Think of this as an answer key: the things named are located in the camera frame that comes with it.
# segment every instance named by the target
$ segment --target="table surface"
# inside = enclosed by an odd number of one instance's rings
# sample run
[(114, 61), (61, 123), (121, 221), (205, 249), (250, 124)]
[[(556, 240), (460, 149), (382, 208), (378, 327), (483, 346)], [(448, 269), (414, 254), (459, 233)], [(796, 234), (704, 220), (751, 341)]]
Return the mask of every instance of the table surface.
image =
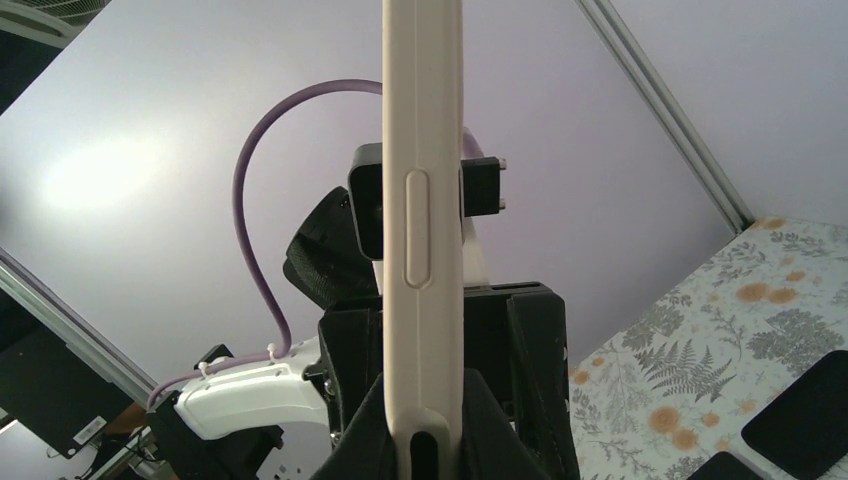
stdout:
[(582, 477), (683, 480), (730, 451), (792, 478), (740, 432), (846, 338), (848, 228), (757, 222), (569, 370)]

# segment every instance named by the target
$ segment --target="cable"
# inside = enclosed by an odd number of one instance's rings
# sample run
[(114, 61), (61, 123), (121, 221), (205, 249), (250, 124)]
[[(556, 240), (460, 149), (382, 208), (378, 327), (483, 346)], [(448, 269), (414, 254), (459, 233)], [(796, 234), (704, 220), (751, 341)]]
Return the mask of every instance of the cable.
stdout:
[[(286, 320), (286, 316), (280, 308), (279, 302), (277, 302), (276, 297), (274, 297), (274, 293), (271, 291), (271, 287), (268, 286), (265, 276), (262, 275), (262, 270), (259, 268), (259, 262), (256, 260), (256, 254), (253, 252), (253, 246), (251, 245), (250, 236), (247, 232), (247, 224), (244, 216), (244, 184), (245, 177), (247, 176), (247, 168), (250, 165), (250, 159), (253, 156), (253, 152), (256, 150), (256, 146), (259, 145), (259, 141), (262, 140), (262, 136), (265, 135), (265, 132), (271, 128), (274, 122), (276, 122), (289, 110), (307, 100), (336, 92), (361, 92), (381, 95), (383, 93), (383, 86), (380, 82), (372, 80), (331, 80), (312, 85), (311, 87), (304, 88), (303, 90), (288, 96), (268, 111), (268, 113), (259, 120), (256, 126), (253, 127), (253, 130), (244, 142), (244, 146), (242, 146), (241, 153), (239, 153), (238, 160), (236, 161), (235, 172), (233, 174), (233, 220), (235, 222), (236, 237), (239, 242), (239, 248), (241, 249), (244, 261), (247, 264), (247, 269), (250, 271), (250, 276), (253, 278), (254, 283), (256, 283), (256, 287), (259, 289), (259, 293), (262, 295), (262, 299), (271, 311), (271, 315), (274, 317), (274, 321), (280, 330), (280, 335), (283, 340), (280, 347), (274, 352), (275, 358), (284, 357), (289, 353), (289, 350), (291, 350), (291, 328)], [(477, 141), (468, 129), (464, 129), (463, 133), (462, 146), (464, 155), (476, 158), (478, 156), (478, 152), (481, 151), (480, 146), (477, 144)], [(214, 365), (209, 365), (206, 369), (206, 373), (212, 374), (231, 367), (261, 362), (267, 358), (267, 351), (245, 355), (243, 357), (231, 358)], [(194, 370), (191, 373), (179, 375), (162, 382), (156, 386), (150, 394), (150, 397), (147, 400), (147, 409), (150, 410), (153, 407), (156, 400), (159, 398), (159, 395), (161, 395), (167, 388), (177, 383), (199, 378), (200, 376), (201, 372)]]

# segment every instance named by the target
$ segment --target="metal screw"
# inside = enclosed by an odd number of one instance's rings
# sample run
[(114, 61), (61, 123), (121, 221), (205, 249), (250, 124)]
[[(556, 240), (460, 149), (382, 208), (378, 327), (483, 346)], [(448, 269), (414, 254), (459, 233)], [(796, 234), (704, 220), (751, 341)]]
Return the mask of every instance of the metal screw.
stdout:
[(336, 390), (334, 388), (333, 381), (329, 378), (324, 380), (324, 392), (331, 397), (336, 396)]

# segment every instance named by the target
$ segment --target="metal frame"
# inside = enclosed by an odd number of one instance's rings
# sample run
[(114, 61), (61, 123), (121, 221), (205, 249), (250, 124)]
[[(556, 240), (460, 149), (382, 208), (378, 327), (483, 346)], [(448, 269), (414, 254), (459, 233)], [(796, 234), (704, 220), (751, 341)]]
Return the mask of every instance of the metal frame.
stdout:
[(61, 338), (95, 372), (145, 405), (155, 383), (137, 365), (0, 249), (0, 290)]
[(737, 234), (756, 219), (610, 0), (574, 0)]

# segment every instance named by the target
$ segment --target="black monitor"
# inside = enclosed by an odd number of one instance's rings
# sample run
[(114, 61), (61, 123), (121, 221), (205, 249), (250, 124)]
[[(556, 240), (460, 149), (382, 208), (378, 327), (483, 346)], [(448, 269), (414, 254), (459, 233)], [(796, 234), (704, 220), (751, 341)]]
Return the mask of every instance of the black monitor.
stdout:
[(132, 403), (0, 291), (0, 409), (71, 458)]

